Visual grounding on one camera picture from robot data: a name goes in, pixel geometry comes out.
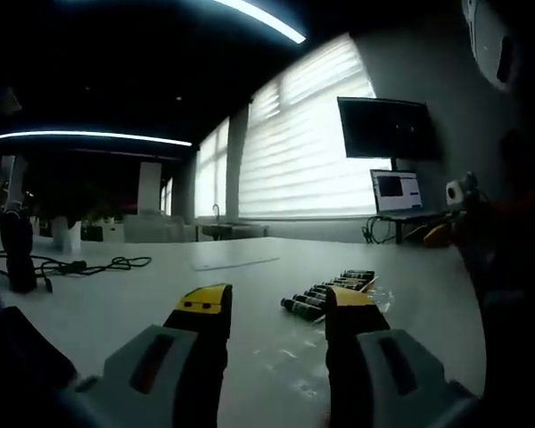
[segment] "led light strip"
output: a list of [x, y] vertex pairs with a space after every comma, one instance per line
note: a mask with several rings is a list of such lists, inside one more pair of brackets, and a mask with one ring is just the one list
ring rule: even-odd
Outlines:
[[259, 7], [252, 6], [249, 3], [244, 2], [243, 0], [214, 0], [215, 2], [221, 3], [223, 5], [232, 7], [241, 13], [251, 16], [252, 18], [263, 22], [272, 29], [279, 31], [284, 36], [290, 38], [298, 45], [305, 41], [305, 37], [300, 33], [292, 29], [289, 25], [281, 22], [276, 17], [270, 15], [267, 12], [262, 11]]
[[11, 134], [2, 134], [2, 138], [15, 138], [19, 136], [100, 136], [109, 138], [126, 138], [129, 140], [153, 141], [155, 143], [166, 143], [176, 145], [186, 145], [190, 147], [192, 143], [186, 141], [168, 140], [167, 138], [156, 138], [154, 136], [130, 136], [129, 134], [114, 134], [112, 132], [92, 132], [92, 131], [28, 131], [12, 132]]

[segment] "white window blind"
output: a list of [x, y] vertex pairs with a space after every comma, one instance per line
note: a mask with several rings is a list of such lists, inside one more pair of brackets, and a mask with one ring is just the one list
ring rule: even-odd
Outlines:
[[338, 96], [375, 97], [348, 36], [296, 63], [250, 107], [240, 172], [241, 218], [325, 218], [375, 213], [370, 169], [347, 159]]
[[172, 215], [172, 178], [167, 185], [160, 190], [160, 210], [167, 216]]
[[226, 214], [226, 166], [229, 120], [226, 119], [200, 145], [196, 159], [194, 215], [212, 217], [214, 204]]

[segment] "table surface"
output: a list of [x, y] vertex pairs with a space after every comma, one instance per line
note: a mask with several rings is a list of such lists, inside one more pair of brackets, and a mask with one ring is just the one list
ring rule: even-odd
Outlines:
[[[53, 277], [53, 294], [46, 293], [43, 285], [26, 296], [11, 293], [7, 279], [0, 276], [4, 304], [18, 306], [82, 376], [100, 374], [112, 352], [148, 325], [161, 325], [187, 292], [210, 284], [232, 284], [232, 332], [218, 410], [220, 427], [317, 426], [328, 407], [328, 397], [324, 391], [318, 395], [306, 392], [308, 380], [291, 380], [289, 370], [295, 370], [293, 364], [300, 365], [300, 360], [310, 360], [313, 364], [306, 363], [302, 370], [325, 380], [320, 389], [328, 388], [323, 327], [306, 326], [283, 312], [279, 302], [348, 268], [374, 270], [379, 276], [376, 283], [394, 295], [385, 314], [391, 327], [403, 328], [421, 342], [444, 364], [448, 379], [458, 380], [475, 394], [483, 391], [482, 319], [469, 275], [454, 248], [256, 238], [208, 243], [82, 243], [80, 254], [68, 256], [40, 239], [34, 244], [34, 253], [67, 261], [85, 259], [89, 265], [104, 265], [117, 256], [152, 257], [148, 267], [128, 272]], [[250, 256], [279, 259], [193, 270], [194, 265], [210, 260], [238, 264]], [[291, 363], [284, 358], [287, 354]]]

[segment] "white device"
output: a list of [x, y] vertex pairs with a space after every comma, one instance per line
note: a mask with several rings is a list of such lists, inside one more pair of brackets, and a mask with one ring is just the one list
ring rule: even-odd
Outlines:
[[415, 172], [372, 169], [371, 178], [377, 214], [424, 215]]
[[462, 0], [473, 57], [481, 74], [497, 89], [512, 92], [521, 75], [522, 49], [513, 30], [490, 0]]

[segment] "office room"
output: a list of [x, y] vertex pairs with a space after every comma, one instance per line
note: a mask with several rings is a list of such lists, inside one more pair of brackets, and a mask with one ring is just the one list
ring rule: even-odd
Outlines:
[[525, 418], [535, 16], [512, 4], [0, 5], [1, 417]]

